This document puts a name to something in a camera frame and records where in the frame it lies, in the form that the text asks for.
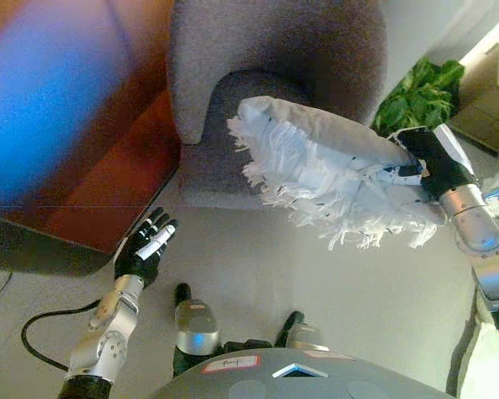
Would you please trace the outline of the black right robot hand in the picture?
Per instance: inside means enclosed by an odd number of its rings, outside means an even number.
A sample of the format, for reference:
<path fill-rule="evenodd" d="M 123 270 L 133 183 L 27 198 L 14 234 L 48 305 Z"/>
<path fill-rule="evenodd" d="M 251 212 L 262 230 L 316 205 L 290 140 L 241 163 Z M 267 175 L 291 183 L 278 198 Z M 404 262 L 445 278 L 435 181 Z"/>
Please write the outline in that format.
<path fill-rule="evenodd" d="M 435 200 L 444 204 L 460 201 L 462 208 L 482 202 L 470 160 L 447 125 L 433 130 L 426 126 L 401 129 L 388 139 L 412 155 L 413 161 L 383 169 L 378 176 L 384 181 L 421 186 Z"/>

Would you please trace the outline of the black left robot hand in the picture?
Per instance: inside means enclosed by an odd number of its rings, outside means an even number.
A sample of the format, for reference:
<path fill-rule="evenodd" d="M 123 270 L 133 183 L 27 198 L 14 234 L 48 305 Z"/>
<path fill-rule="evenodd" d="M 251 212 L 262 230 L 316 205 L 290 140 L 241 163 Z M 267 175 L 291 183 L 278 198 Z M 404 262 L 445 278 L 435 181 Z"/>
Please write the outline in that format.
<path fill-rule="evenodd" d="M 151 212 L 121 246 L 115 260 L 115 279 L 135 275 L 143 280 L 144 288 L 154 283 L 163 253 L 178 225 L 162 207 Z"/>

